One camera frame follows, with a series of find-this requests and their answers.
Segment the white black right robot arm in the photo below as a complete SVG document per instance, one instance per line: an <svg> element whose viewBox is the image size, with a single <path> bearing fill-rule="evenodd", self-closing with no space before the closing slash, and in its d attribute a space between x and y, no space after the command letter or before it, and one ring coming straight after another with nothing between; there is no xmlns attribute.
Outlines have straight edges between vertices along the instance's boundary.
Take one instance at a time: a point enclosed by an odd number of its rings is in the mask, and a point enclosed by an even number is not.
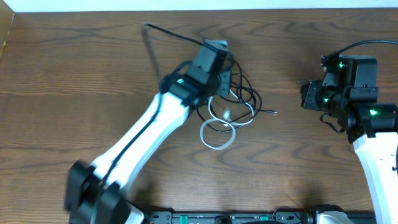
<svg viewBox="0 0 398 224"><path fill-rule="evenodd" d="M312 80L301 87L302 108L338 120L363 167L377 223L397 223L397 106L378 103L378 89L323 86Z"/></svg>

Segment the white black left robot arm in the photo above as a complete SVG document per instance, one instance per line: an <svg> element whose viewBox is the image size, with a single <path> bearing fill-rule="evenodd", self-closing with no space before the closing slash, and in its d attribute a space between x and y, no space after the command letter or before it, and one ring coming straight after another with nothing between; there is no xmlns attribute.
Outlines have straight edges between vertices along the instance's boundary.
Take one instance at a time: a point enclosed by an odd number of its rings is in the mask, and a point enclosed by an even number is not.
<svg viewBox="0 0 398 224"><path fill-rule="evenodd" d="M210 97L227 94L230 68L182 62L159 83L159 92L131 129L91 164L69 170L64 207L70 223L144 223L146 215L126 195L163 141Z"/></svg>

